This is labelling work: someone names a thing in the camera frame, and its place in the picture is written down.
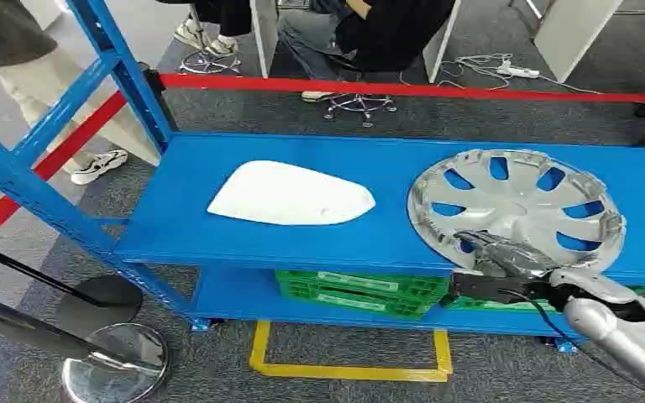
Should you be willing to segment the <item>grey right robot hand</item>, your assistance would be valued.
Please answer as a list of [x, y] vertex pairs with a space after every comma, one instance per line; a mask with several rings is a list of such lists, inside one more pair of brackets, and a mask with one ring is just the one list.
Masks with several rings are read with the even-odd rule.
[[462, 230], [454, 236], [474, 248], [474, 267], [486, 275], [499, 276], [503, 272], [506, 277], [533, 279], [560, 267], [529, 243], [483, 231]]

